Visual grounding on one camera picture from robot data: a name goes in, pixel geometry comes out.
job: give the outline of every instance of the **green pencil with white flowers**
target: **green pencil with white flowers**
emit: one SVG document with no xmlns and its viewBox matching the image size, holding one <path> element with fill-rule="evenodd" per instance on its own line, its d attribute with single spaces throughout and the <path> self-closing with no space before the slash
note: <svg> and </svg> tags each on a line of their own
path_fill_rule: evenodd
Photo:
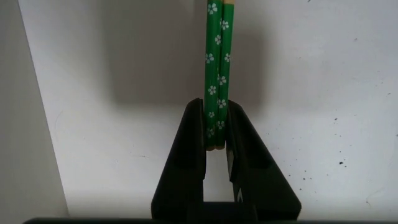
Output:
<svg viewBox="0 0 398 224">
<path fill-rule="evenodd" d="M 228 112 L 229 68 L 231 62 L 232 27 L 234 20 L 234 0 L 223 0 L 221 20 L 221 60 L 218 81 L 218 119 L 216 122 L 216 148 L 225 145 L 225 124 Z"/>
<path fill-rule="evenodd" d="M 205 97 L 204 111 L 206 124 L 205 147 L 213 150 L 216 146 L 216 120 L 218 119 L 218 81 L 221 50 L 222 0 L 207 1 Z"/>
</svg>

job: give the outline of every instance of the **clamp jaw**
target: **clamp jaw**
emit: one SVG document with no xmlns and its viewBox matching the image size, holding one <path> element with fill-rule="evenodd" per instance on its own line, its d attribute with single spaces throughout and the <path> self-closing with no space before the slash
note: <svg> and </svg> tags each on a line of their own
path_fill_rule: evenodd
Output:
<svg viewBox="0 0 398 224">
<path fill-rule="evenodd" d="M 152 199 L 154 220 L 296 220 L 301 203 L 242 107 L 229 101 L 226 156 L 235 202 L 203 202 L 206 174 L 203 101 L 189 102 Z"/>
</svg>

